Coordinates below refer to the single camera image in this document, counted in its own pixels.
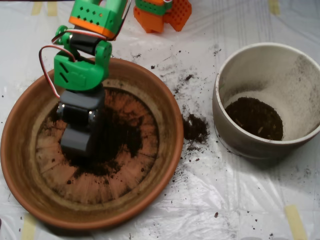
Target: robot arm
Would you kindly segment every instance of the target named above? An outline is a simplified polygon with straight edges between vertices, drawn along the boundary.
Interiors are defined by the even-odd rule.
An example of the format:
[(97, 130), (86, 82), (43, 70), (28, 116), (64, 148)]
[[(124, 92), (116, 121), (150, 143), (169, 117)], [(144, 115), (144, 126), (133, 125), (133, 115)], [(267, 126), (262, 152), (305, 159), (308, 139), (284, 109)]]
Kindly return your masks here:
[[(112, 52), (108, 41), (114, 40), (120, 31), (126, 5), (127, 0), (108, 0), (105, 7), (99, 6), (97, 0), (75, 1), (69, 18), (69, 22), (75, 25), (74, 32), (68, 32), (65, 26), (59, 27), (57, 32), (58, 35), (64, 32), (59, 43), (76, 56), (77, 62), (71, 61), (64, 52), (55, 56), (56, 85), (83, 92), (94, 89), (108, 77)], [(101, 37), (90, 35), (90, 32)], [(95, 63), (80, 57), (78, 51), (95, 56)]]
[[(99, 136), (105, 103), (102, 81), (109, 76), (109, 61), (114, 40), (127, 16), (127, 0), (75, 0), (69, 22), (74, 29), (60, 26), (52, 39), (52, 47), (61, 51), (54, 57), (54, 83), (65, 89), (57, 93), (42, 61), (44, 75), (59, 98), (57, 115), (67, 123), (60, 145), (66, 154), (90, 157)], [(78, 51), (95, 56), (95, 61), (82, 57)]]

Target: spilled soil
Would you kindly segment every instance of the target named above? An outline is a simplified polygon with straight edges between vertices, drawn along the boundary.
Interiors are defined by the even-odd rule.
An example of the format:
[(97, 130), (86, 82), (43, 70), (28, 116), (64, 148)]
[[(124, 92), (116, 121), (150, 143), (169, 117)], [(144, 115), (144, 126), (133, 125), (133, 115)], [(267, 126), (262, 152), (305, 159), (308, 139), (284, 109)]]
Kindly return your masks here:
[(183, 119), (184, 138), (186, 140), (204, 143), (208, 138), (208, 124), (194, 114)]
[(189, 81), (191, 78), (193, 78), (194, 77), (194, 75), (193, 74), (189, 74), (189, 76), (187, 76), (186, 78), (185, 78), (185, 81)]

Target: clay plant saucer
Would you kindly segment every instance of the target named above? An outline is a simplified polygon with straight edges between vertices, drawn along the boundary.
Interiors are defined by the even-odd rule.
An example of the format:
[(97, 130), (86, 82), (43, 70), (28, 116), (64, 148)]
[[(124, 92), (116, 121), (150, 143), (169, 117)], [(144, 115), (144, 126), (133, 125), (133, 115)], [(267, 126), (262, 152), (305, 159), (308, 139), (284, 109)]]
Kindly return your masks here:
[(92, 159), (62, 153), (66, 124), (57, 118), (58, 99), (44, 76), (22, 94), (5, 123), (5, 181), (18, 202), (47, 224), (93, 230), (127, 221), (161, 193), (178, 165), (183, 124), (170, 90), (125, 60), (111, 59), (109, 70), (104, 127)]

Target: white plastic sheet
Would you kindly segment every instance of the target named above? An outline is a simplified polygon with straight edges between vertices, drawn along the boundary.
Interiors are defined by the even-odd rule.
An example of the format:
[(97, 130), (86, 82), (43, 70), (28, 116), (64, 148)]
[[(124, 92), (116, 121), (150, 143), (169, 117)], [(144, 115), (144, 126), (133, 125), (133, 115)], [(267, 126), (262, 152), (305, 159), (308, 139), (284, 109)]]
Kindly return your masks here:
[[(192, 15), (182, 32), (167, 25), (162, 34), (146, 34), (131, 10), (113, 44), (113, 55), (160, 77), (184, 116), (191, 113), (206, 119), (207, 143), (195, 144), (199, 151), (187, 151), (191, 143), (184, 142), (174, 182), (129, 222), (112, 230), (72, 236), (38, 221), (35, 240), (289, 240), (293, 237), (284, 213), (289, 204), (297, 206), (308, 239), (320, 239), (320, 136), (276, 164), (249, 162), (221, 144), (211, 102), (219, 67), (245, 45), (288, 44), (320, 63), (320, 2), (280, 0), (278, 15), (269, 11), (272, 1), (268, 0), (190, 2)], [(31, 16), (33, 4), (0, 3), (1, 131), (16, 100), (43, 74), (40, 47), (50, 43), (59, 25), (71, 26), (73, 2), (58, 2), (57, 16), (47, 16), (46, 3), (39, 15)], [(54, 50), (43, 54), (48, 69), (53, 67), (55, 54)], [(185, 82), (189, 75), (193, 77)], [(0, 172), (0, 240), (21, 239), (25, 213)]]

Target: yellow tape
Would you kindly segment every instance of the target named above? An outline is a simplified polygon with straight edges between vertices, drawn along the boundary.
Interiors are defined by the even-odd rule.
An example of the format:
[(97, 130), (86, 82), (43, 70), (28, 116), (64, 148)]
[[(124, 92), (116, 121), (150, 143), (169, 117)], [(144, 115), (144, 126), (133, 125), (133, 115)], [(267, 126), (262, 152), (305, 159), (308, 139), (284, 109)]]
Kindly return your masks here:
[(21, 240), (34, 240), (36, 232), (36, 219), (29, 213), (24, 215)]
[(280, 15), (280, 7), (278, 0), (268, 0), (268, 4), (270, 13), (276, 16)]
[(56, 1), (48, 1), (48, 16), (57, 16), (58, 7)]
[(36, 1), (33, 4), (32, 11), (31, 11), (31, 16), (38, 15), (40, 13), (40, 11), (41, 11), (41, 7), (42, 7), (42, 2), (41, 1)]
[(284, 211), (291, 228), (293, 240), (308, 240), (296, 205), (286, 206)]

